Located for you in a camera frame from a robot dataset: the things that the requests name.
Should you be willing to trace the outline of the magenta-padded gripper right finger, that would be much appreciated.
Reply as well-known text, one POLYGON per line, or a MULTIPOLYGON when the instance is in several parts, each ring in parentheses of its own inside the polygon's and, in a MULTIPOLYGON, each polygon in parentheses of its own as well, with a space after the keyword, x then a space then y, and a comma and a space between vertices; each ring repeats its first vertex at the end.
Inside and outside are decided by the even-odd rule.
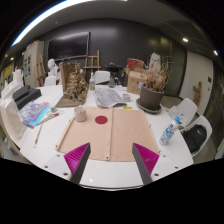
POLYGON ((152 183, 180 169, 168 156, 159 155, 137 143, 132 146, 132 154, 137 163, 143 185, 152 183))

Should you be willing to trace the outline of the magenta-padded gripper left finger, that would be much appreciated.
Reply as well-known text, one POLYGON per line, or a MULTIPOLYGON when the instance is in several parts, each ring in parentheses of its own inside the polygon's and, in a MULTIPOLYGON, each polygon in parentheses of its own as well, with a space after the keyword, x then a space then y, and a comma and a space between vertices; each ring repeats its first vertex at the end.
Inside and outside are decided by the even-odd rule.
POLYGON ((57 153, 43 165, 43 169, 79 185, 90 153, 90 144, 86 143, 66 154, 57 153))

